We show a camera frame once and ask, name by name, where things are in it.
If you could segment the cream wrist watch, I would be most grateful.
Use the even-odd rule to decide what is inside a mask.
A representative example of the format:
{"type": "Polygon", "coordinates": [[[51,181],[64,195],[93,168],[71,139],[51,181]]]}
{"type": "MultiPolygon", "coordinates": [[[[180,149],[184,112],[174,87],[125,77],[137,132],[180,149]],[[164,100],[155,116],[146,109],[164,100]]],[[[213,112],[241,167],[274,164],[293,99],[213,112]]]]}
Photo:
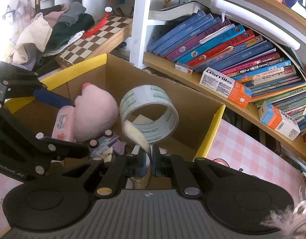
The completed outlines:
{"type": "Polygon", "coordinates": [[[146,140],[145,136],[139,131],[139,129],[130,122],[126,120],[123,122],[122,130],[124,135],[134,142],[135,145],[139,145],[140,151],[146,152],[146,175],[145,177],[136,177],[132,178],[135,183],[136,189],[146,189],[149,185],[150,177],[151,177],[151,161],[152,161],[152,152],[151,146],[149,142],[146,140]]]}

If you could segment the clear packing tape roll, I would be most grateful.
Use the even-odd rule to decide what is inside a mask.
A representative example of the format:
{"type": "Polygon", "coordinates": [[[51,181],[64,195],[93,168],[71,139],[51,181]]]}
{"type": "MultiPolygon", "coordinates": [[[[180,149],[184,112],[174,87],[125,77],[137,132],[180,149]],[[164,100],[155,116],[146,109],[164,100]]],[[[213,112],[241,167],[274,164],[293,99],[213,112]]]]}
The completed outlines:
{"type": "Polygon", "coordinates": [[[121,122],[144,116],[134,122],[149,144],[170,136],[177,128],[179,114],[167,93],[156,85],[141,85],[129,90],[120,101],[121,122]]]}

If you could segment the pink rectangular case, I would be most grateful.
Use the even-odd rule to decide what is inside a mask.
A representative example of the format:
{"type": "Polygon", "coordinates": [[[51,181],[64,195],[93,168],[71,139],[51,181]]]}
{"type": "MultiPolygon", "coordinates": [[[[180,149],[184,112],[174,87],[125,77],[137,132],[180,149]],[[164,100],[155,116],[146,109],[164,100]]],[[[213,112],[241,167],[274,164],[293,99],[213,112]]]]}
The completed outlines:
{"type": "Polygon", "coordinates": [[[75,108],[63,106],[57,114],[52,138],[68,142],[75,142],[73,128],[75,124],[75,108]]]}

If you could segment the pink plush toy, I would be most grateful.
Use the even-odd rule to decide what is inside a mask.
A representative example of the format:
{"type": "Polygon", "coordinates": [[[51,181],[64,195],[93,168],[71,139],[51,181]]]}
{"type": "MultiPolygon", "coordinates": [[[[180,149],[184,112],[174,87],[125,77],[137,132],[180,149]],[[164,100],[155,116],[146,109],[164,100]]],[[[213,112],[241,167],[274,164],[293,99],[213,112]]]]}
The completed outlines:
{"type": "Polygon", "coordinates": [[[117,121],[117,102],[106,90],[84,83],[81,95],[75,98],[75,115],[73,134],[77,142],[92,140],[117,121]]]}

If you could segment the white sponge block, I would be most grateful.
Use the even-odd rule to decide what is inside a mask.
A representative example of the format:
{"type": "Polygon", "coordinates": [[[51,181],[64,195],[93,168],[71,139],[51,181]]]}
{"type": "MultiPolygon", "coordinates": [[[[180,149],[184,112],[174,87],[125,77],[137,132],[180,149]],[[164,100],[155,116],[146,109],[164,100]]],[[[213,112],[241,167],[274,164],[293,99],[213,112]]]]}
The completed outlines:
{"type": "MultiPolygon", "coordinates": [[[[135,155],[138,154],[139,153],[139,149],[140,149],[140,146],[139,145],[135,145],[133,150],[132,150],[132,154],[135,154],[135,155]]],[[[164,148],[160,147],[159,150],[160,150],[161,154],[166,154],[167,153],[167,150],[164,149],[164,148]]]]}

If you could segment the blue purple toy keychain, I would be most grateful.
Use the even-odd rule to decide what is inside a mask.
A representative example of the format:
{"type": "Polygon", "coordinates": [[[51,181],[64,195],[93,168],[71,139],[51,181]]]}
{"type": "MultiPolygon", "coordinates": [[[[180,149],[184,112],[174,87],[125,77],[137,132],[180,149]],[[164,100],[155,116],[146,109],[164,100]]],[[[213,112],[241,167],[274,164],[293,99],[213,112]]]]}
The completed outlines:
{"type": "Polygon", "coordinates": [[[115,157],[125,153],[126,145],[126,142],[120,140],[119,135],[107,129],[100,138],[89,141],[89,158],[101,158],[104,162],[112,162],[115,157]]]}

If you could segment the yellow cardboard box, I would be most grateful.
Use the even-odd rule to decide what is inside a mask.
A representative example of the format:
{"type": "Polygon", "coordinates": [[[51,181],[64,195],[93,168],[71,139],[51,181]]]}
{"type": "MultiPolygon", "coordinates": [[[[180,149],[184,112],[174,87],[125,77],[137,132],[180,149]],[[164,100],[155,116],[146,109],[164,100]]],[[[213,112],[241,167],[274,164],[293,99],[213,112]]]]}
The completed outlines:
{"type": "Polygon", "coordinates": [[[44,79],[0,68],[0,173],[21,182],[89,154],[89,140],[111,129],[147,148],[186,160],[207,155],[225,105],[191,88],[103,54],[44,79]]]}

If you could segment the pile of clothes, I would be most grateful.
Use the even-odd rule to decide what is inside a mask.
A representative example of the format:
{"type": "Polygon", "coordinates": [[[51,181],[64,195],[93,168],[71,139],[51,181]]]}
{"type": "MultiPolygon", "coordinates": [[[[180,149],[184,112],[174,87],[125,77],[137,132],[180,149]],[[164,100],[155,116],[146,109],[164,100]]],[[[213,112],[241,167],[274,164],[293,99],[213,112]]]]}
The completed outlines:
{"type": "Polygon", "coordinates": [[[8,62],[32,70],[42,57],[59,54],[94,26],[94,18],[79,2],[39,12],[21,32],[8,62]]]}

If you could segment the pink checkered table mat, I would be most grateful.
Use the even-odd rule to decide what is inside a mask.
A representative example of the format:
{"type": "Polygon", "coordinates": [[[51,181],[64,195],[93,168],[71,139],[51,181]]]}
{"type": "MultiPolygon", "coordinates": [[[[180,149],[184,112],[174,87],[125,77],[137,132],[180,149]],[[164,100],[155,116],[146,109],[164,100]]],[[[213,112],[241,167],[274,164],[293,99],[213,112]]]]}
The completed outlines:
{"type": "MultiPolygon", "coordinates": [[[[242,169],[244,173],[277,184],[289,192],[295,203],[300,201],[300,191],[304,190],[305,184],[299,171],[225,120],[220,122],[207,158],[226,162],[233,169],[242,169]]],[[[2,199],[20,184],[0,174],[0,238],[10,229],[3,214],[2,199]]]]}

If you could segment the wooden chessboard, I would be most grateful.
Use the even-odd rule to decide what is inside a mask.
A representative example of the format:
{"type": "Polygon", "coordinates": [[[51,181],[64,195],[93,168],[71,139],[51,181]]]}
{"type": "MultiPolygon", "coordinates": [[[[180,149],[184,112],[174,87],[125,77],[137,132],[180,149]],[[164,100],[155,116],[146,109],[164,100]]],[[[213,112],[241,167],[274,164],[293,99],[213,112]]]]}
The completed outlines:
{"type": "Polygon", "coordinates": [[[62,68],[109,53],[132,34],[130,17],[109,16],[105,24],[92,36],[82,37],[56,57],[62,68]]]}

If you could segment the white orange medicine box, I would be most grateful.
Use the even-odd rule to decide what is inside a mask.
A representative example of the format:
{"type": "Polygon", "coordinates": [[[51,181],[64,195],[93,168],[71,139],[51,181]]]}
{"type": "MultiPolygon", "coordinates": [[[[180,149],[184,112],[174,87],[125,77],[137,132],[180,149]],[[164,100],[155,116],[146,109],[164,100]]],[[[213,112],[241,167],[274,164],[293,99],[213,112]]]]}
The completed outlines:
{"type": "Polygon", "coordinates": [[[199,83],[243,109],[252,97],[248,87],[212,68],[204,70],[199,83]]]}

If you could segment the red tassel ornament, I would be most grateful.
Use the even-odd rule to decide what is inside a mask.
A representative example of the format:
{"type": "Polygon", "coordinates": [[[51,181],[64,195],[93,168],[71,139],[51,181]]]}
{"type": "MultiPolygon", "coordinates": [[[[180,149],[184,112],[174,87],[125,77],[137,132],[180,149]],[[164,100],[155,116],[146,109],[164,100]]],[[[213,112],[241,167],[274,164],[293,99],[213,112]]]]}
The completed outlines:
{"type": "Polygon", "coordinates": [[[107,18],[109,17],[110,13],[112,12],[112,8],[110,6],[107,6],[105,8],[105,15],[104,17],[90,30],[86,31],[83,35],[84,38],[89,38],[92,35],[96,34],[97,31],[99,31],[106,23],[107,18]]]}

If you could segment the small orange white box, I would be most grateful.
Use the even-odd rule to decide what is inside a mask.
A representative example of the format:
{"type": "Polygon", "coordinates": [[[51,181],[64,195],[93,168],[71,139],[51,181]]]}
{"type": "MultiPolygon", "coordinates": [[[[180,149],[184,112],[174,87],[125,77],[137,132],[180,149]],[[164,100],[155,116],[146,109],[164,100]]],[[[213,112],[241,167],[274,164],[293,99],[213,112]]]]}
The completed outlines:
{"type": "Polygon", "coordinates": [[[294,118],[279,110],[267,101],[263,102],[258,111],[261,123],[287,137],[291,141],[300,134],[300,129],[294,118]]]}

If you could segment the row of leaning books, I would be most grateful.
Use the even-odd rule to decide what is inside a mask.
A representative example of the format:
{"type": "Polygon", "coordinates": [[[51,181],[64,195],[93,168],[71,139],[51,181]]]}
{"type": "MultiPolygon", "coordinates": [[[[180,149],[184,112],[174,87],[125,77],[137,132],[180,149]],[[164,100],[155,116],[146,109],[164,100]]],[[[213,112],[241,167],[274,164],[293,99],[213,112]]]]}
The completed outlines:
{"type": "Polygon", "coordinates": [[[208,11],[169,24],[159,37],[152,37],[145,63],[160,68],[179,65],[197,74],[212,68],[248,87],[255,106],[267,101],[306,131],[306,69],[295,51],[208,11]]]}

